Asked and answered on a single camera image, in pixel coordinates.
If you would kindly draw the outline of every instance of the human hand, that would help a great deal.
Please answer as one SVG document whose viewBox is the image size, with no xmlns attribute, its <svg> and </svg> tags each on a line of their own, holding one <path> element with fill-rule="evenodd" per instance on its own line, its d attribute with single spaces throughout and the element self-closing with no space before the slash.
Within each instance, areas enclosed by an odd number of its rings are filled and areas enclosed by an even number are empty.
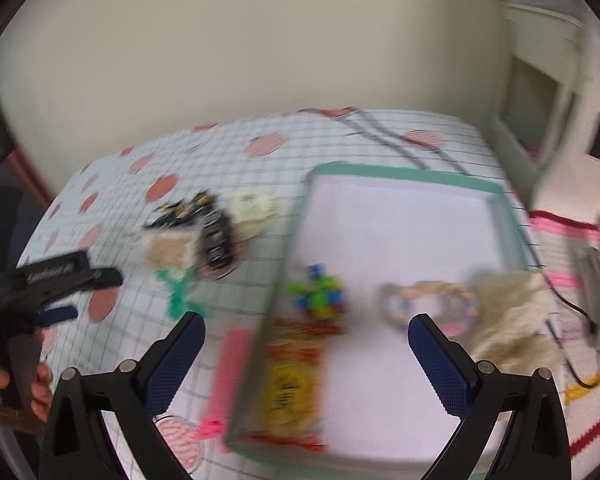
<svg viewBox="0 0 600 480">
<path fill-rule="evenodd" d="M 44 364 L 38 364 L 36 369 L 36 380 L 31 384 L 31 393 L 33 400 L 31 401 L 31 411 L 42 422 L 46 422 L 49 416 L 49 408 L 51 407 L 51 381 L 53 375 L 49 367 Z M 9 374 L 0 368 L 0 390 L 8 386 L 10 382 Z"/>
</svg>

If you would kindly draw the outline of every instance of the beige wall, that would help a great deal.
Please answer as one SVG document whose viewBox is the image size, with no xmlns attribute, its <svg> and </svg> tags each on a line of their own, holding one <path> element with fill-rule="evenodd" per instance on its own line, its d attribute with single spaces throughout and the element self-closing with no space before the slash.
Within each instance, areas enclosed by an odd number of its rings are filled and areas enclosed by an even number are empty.
<svg viewBox="0 0 600 480">
<path fill-rule="evenodd" d="M 85 163 L 199 123 L 302 107 L 483 124 L 497 0 L 28 0 L 0 39 L 0 102 L 55 190 Z"/>
</svg>

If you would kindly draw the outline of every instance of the cord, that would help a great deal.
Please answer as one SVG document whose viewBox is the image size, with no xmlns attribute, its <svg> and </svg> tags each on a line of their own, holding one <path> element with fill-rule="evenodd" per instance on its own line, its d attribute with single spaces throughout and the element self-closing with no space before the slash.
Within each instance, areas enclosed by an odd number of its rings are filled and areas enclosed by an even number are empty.
<svg viewBox="0 0 600 480">
<path fill-rule="evenodd" d="M 391 131 L 389 128 L 387 128 L 386 126 L 381 124 L 371 113 L 367 112 L 366 110 L 362 110 L 362 109 L 356 108 L 356 107 L 348 107 L 348 108 L 345 108 L 345 110 L 348 110 L 351 113 L 355 113 L 355 114 L 359 115 L 360 117 L 363 118 L 365 123 L 368 124 L 368 126 L 371 126 L 373 129 L 377 130 L 378 132 L 381 132 L 381 133 L 383 133 L 387 136 L 393 137 L 393 138 L 403 140 L 400 135 L 396 134 L 395 132 Z M 367 139 L 374 140 L 375 142 L 379 142 L 380 144 L 384 144 L 385 146 L 388 146 L 389 148 L 406 156 L 409 160 L 411 160 L 419 168 L 421 168 L 423 170 L 429 169 L 428 166 L 426 166 L 419 158 L 417 158 L 416 156 L 407 152 L 401 146 L 396 146 L 392 142 L 388 142 L 386 139 L 383 139 L 382 137 L 379 137 L 379 136 L 369 133 L 364 128 L 362 128 L 357 122 L 350 120 L 349 118 L 347 118 L 345 116 L 328 116 L 327 114 L 325 114 L 322 110 L 320 110 L 318 108 L 305 108 L 303 110 L 300 110 L 300 112 L 317 113 L 317 114 L 320 114 L 323 116 L 327 116 L 331 119 L 337 120 L 338 122 L 345 124 L 352 130 L 354 130 L 352 133 L 347 134 L 347 135 L 362 135 L 363 137 L 366 137 Z M 413 144 L 417 144 L 423 148 L 432 150 L 433 152 L 438 154 L 442 159 L 446 160 L 449 164 L 451 164 L 460 173 L 465 174 L 467 176 L 475 176 L 475 175 L 472 175 L 471 173 L 469 173 L 467 170 L 465 170 L 465 168 L 463 168 L 462 165 L 458 161 L 453 159 L 451 156 L 447 155 L 445 152 L 443 152 L 439 148 L 434 148 L 433 146 L 431 146 L 430 144 L 427 144 L 426 142 L 420 142 L 417 140 L 410 139 L 409 142 L 411 142 Z M 583 316 L 589 322 L 589 331 L 591 333 L 595 332 L 597 329 L 597 325 L 591 319 L 589 314 L 585 310 L 583 310 L 581 307 L 579 307 L 576 304 L 571 303 L 571 301 L 567 300 L 562 294 L 560 294 L 560 292 L 558 292 L 556 290 L 553 283 L 551 283 L 551 281 L 549 280 L 549 277 L 546 275 L 544 270 L 542 270 L 544 265 L 541 263 L 538 253 L 534 249 L 534 247 L 531 244 L 531 241 L 529 240 L 529 238 L 527 237 L 524 229 L 520 225 L 518 226 L 518 232 L 522 236 L 522 239 L 523 239 L 524 243 L 526 244 L 526 246 L 528 247 L 529 252 L 531 253 L 531 257 L 532 257 L 536 267 L 538 267 L 538 269 L 540 269 L 540 271 L 542 272 L 542 276 L 544 277 L 544 280 L 545 280 L 547 286 L 549 287 L 549 289 L 552 291 L 552 293 L 554 293 L 556 298 L 558 298 L 558 300 L 560 300 L 565 306 L 575 310 L 577 313 L 579 313 L 581 316 Z M 558 348 L 562 351 L 562 354 L 564 356 L 564 361 L 567 365 L 567 368 L 569 369 L 569 372 L 571 373 L 571 375 L 573 376 L 575 381 L 581 387 L 586 388 L 587 390 L 590 390 L 592 388 L 599 386 L 600 385 L 600 373 L 598 375 L 597 380 L 593 384 L 587 384 L 583 380 L 580 379 L 580 377 L 576 373 L 576 370 L 573 368 L 571 361 L 567 357 L 567 353 L 566 353 L 566 350 L 564 349 L 562 341 L 561 341 L 561 339 L 558 338 L 558 335 L 555 333 L 554 327 L 551 325 L 551 322 L 549 322 L 549 320 L 546 320 L 545 323 L 546 323 L 547 327 L 549 328 L 549 332 L 553 336 L 555 343 L 558 345 Z"/>
</svg>

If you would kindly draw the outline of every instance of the white grid tablecloth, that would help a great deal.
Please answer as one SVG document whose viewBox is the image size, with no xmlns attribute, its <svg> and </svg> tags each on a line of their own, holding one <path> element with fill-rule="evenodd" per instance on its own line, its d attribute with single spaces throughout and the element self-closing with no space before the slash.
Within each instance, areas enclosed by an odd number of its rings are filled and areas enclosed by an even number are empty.
<svg viewBox="0 0 600 480">
<path fill-rule="evenodd" d="M 520 225 L 529 238 L 526 212 L 515 195 L 496 156 L 480 132 L 450 116 L 401 110 L 370 110 L 384 126 L 403 134 L 430 130 L 442 140 L 442 149 L 471 174 L 505 187 Z M 214 315 L 207 320 L 204 348 L 182 383 L 170 413 L 194 424 L 204 415 L 222 338 L 230 326 L 256 328 L 272 294 L 282 261 L 294 203 L 302 193 L 307 171 L 319 164 L 346 161 L 399 168 L 413 167 L 405 157 L 362 136 L 345 136 L 350 130 L 330 118 L 309 113 L 241 120 L 213 127 L 193 128 L 135 146 L 98 160 L 75 174 L 40 222 L 22 256 L 35 261 L 78 249 L 80 240 L 96 226 L 102 228 L 89 248 L 93 266 L 118 267 L 125 283 L 116 306 L 102 321 L 88 316 L 89 294 L 73 301 L 80 311 L 74 322 L 59 327 L 43 357 L 57 378 L 69 366 L 83 373 L 113 370 L 126 358 L 139 358 L 151 343 L 174 326 L 166 315 L 168 295 L 152 278 L 139 247 L 141 225 L 157 203 L 192 198 L 209 188 L 221 196 L 233 189 L 259 187 L 275 200 L 277 218 L 252 241 L 244 263 L 229 276 L 195 290 L 193 300 Z M 280 134 L 281 147 L 266 156 L 251 156 L 247 146 L 255 138 Z M 407 147 L 432 170 L 455 171 L 434 152 Z M 137 173 L 136 169 L 144 166 Z M 176 175 L 177 184 L 163 200 L 147 203 L 145 193 L 160 177 Z M 88 197 L 93 203 L 84 211 Z M 116 450 L 132 480 L 142 478 L 128 447 L 106 417 Z M 273 478 L 276 471 L 234 454 L 222 454 L 215 442 L 203 443 L 204 460 L 192 476 L 200 480 L 220 478 Z"/>
</svg>

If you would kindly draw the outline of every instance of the rectangular tray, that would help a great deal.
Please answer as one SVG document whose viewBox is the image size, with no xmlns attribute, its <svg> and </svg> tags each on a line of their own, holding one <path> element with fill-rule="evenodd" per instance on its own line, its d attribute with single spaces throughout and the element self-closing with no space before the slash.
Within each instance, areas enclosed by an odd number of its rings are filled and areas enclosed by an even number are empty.
<svg viewBox="0 0 600 480">
<path fill-rule="evenodd" d="M 525 269 L 519 227 L 503 188 L 478 178 L 352 164 L 318 166 L 311 175 L 225 444 L 311 478 L 420 478 L 459 420 L 446 414 L 405 336 L 382 318 L 379 289 L 421 280 L 467 285 L 483 273 Z M 342 277 L 350 304 L 346 334 L 326 347 L 325 453 L 244 437 L 257 427 L 272 321 L 302 319 L 284 285 L 304 281 L 306 266 L 317 262 Z M 484 469 L 503 430 L 493 431 Z"/>
</svg>

